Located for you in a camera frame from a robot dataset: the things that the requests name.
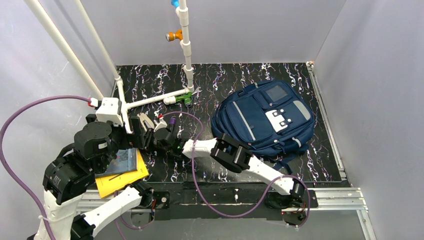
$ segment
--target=yellow book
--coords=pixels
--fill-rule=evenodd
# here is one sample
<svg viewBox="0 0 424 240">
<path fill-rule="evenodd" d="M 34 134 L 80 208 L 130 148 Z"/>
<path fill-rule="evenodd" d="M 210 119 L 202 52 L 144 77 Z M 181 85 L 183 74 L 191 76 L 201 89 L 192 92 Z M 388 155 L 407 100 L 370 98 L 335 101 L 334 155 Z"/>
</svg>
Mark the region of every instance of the yellow book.
<svg viewBox="0 0 424 240">
<path fill-rule="evenodd" d="M 140 153 L 140 150 L 137 149 L 136 171 L 98 177 L 95 179 L 95 183 L 97 184 L 98 194 L 101 198 L 104 198 L 113 194 L 115 191 L 122 189 L 126 185 L 133 183 L 138 179 L 147 177 L 148 175 L 149 172 L 147 171 L 143 157 Z"/>
</svg>

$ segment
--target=pipe fitting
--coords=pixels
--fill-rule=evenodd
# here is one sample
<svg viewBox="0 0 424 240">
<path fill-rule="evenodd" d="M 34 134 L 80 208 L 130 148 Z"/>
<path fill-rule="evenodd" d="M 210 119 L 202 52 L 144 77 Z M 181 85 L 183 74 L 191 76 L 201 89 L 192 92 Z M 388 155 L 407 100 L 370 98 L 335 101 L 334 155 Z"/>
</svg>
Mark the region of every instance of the pipe fitting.
<svg viewBox="0 0 424 240">
<path fill-rule="evenodd" d="M 168 32 L 166 34 L 166 40 L 168 42 L 174 41 L 175 39 L 179 39 L 180 41 L 183 40 L 183 30 L 179 29 L 176 32 Z"/>
</svg>

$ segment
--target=marble pattern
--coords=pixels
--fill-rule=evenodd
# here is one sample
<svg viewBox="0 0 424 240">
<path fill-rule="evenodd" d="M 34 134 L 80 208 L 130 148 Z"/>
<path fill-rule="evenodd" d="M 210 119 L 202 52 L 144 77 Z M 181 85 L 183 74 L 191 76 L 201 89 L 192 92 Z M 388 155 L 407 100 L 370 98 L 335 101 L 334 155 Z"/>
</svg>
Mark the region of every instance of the marble pattern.
<svg viewBox="0 0 424 240">
<path fill-rule="evenodd" d="M 131 103 L 145 98 L 162 95 L 185 87 L 185 74 L 181 65 L 128 65 L 120 66 L 124 80 L 125 99 Z M 293 174 L 306 182 L 339 182 L 341 180 L 331 149 L 329 137 L 315 97 L 315 92 L 304 63 L 235 63 L 195 64 L 195 87 L 202 92 L 193 96 L 193 107 L 184 104 L 165 105 L 162 101 L 136 107 L 132 113 L 143 112 L 157 121 L 159 114 L 183 111 L 194 114 L 204 124 L 205 132 L 200 140 L 212 138 L 211 116 L 216 107 L 229 94 L 254 82 L 262 80 L 284 80 L 301 95 L 315 114 L 314 137 L 310 148 L 303 156 L 290 162 Z M 176 115 L 178 134 L 188 132 L 194 136 L 200 125 L 185 115 Z M 191 163 L 187 159 L 168 156 L 166 152 L 144 154 L 144 160 L 151 173 L 149 182 L 192 181 Z M 255 182 L 257 179 L 246 174 L 229 172 L 219 163 L 205 158 L 196 161 L 196 179 L 205 182 Z"/>
</svg>

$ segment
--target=navy blue backpack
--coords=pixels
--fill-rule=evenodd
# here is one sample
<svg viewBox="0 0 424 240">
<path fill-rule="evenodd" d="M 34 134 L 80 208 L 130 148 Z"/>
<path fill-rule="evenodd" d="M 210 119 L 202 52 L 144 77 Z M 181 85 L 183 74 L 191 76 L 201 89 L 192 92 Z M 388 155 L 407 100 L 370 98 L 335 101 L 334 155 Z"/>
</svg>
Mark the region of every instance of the navy blue backpack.
<svg viewBox="0 0 424 240">
<path fill-rule="evenodd" d="M 228 134 L 265 157 L 303 154 L 314 125 L 311 109 L 283 81 L 261 81 L 234 92 L 219 105 L 211 121 L 215 137 Z"/>
</svg>

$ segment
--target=blue valve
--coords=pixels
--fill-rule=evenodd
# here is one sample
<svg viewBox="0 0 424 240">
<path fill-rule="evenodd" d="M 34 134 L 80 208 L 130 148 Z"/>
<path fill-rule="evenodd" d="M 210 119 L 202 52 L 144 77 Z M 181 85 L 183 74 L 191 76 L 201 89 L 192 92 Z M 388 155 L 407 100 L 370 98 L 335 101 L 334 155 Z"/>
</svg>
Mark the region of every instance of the blue valve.
<svg viewBox="0 0 424 240">
<path fill-rule="evenodd" d="M 180 3 L 178 2 L 178 0 L 171 0 L 171 4 L 175 7 L 178 8 L 180 6 Z"/>
</svg>

